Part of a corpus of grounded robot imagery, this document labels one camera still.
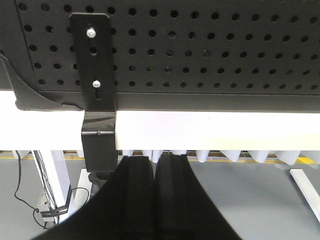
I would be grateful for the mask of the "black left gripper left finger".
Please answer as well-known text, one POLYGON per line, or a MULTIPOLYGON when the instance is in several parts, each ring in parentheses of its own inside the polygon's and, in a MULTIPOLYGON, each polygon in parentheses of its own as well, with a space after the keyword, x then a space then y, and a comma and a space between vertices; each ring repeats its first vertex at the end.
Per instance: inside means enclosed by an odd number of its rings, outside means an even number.
POLYGON ((154 238, 154 172, 148 157, 125 156, 125 190, 120 240, 154 238))

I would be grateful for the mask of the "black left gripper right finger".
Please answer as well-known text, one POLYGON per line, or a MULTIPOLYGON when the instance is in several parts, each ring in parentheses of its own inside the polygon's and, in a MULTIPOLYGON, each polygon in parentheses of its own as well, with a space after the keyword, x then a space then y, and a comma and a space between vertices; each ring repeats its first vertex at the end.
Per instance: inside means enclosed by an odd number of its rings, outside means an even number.
POLYGON ((186 155, 163 154, 156 166, 156 237, 197 240, 191 187, 195 175, 186 155))

